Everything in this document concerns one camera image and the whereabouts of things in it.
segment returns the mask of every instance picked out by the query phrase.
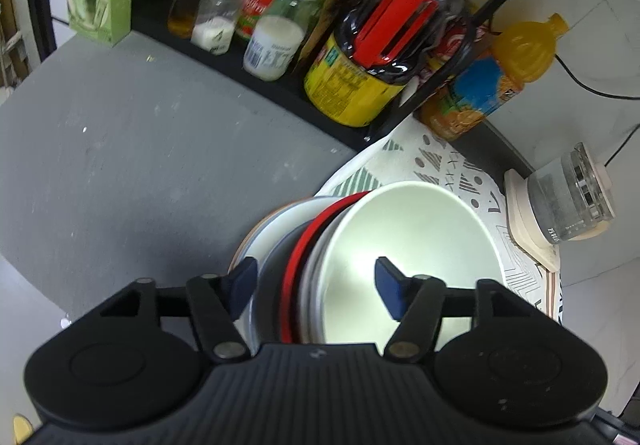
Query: barcode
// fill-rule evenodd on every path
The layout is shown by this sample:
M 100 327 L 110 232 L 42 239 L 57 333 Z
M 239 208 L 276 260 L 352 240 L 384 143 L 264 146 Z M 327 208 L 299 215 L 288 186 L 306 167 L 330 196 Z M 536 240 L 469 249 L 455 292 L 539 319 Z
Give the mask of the barcode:
M 249 42 L 247 48 L 246 61 L 252 68 L 257 68 L 260 63 L 260 56 L 262 55 L 262 45 L 258 44 L 255 40 Z

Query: ribbed black surface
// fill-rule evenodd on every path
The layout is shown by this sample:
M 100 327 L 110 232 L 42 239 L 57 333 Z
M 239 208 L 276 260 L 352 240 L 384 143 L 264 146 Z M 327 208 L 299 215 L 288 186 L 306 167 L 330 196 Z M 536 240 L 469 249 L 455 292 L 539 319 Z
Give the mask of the ribbed black surface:
M 222 365 L 183 408 L 114 434 L 45 425 L 30 445 L 605 444 L 587 423 L 542 433 L 479 424 L 440 399 L 413 365 L 383 360 L 373 345 L 267 345 Z

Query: white bowl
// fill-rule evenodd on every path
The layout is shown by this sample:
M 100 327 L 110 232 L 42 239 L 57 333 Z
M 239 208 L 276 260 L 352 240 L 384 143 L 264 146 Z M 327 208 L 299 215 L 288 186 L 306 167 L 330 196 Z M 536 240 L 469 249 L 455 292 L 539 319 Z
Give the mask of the white bowl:
M 504 283 L 498 250 L 468 205 L 432 184 L 393 183 L 353 206 L 321 257 L 318 308 L 311 315 L 321 342 L 374 342 L 383 351 L 398 323 L 374 283 L 374 263 L 382 256 L 408 277 L 431 275 L 449 287 L 473 288 L 478 279 Z M 444 320 L 438 347 L 468 325 L 469 319 Z

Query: orange juice bottle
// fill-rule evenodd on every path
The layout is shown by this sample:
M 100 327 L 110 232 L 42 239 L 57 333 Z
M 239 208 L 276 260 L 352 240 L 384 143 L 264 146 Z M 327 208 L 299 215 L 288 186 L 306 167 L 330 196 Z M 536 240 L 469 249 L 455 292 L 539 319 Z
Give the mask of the orange juice bottle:
M 556 40 L 569 31 L 557 13 L 546 22 L 518 22 L 491 48 L 436 91 L 420 110 L 420 121 L 454 140 L 518 94 L 549 69 Z

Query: salt shaker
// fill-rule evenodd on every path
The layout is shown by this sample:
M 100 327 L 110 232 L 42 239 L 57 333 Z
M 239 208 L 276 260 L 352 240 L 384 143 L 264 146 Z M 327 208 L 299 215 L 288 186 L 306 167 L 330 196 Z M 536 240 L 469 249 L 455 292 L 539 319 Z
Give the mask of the salt shaker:
M 226 53 L 241 6 L 242 0 L 202 0 L 191 42 L 214 55 Z

